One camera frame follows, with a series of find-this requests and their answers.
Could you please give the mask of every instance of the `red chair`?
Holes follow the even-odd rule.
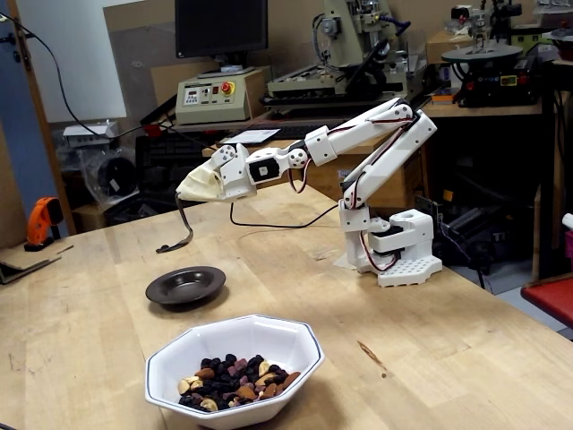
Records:
[[[573,328],[573,273],[529,284],[521,290],[521,296]]]

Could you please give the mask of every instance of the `milling machine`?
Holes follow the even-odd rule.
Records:
[[[386,0],[324,0],[324,8],[312,23],[319,64],[269,82],[267,106],[376,105],[422,91],[424,67],[399,48],[410,22],[395,20]]]

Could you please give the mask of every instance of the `orange power drill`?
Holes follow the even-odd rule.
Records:
[[[24,249],[36,253],[52,245],[61,237],[57,225],[63,220],[64,214],[59,200],[55,197],[39,199],[28,221],[28,243],[24,245]],[[47,235],[48,228],[51,228],[52,236]]]

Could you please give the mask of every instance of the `red emergency stop button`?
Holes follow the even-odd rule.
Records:
[[[232,82],[223,82],[221,84],[221,91],[226,96],[230,96],[235,92],[235,85]]]

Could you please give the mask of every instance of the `trail mix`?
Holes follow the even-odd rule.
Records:
[[[225,361],[203,358],[195,376],[177,385],[180,405],[203,412],[216,412],[279,396],[300,376],[289,374],[263,357],[247,361],[227,354]]]

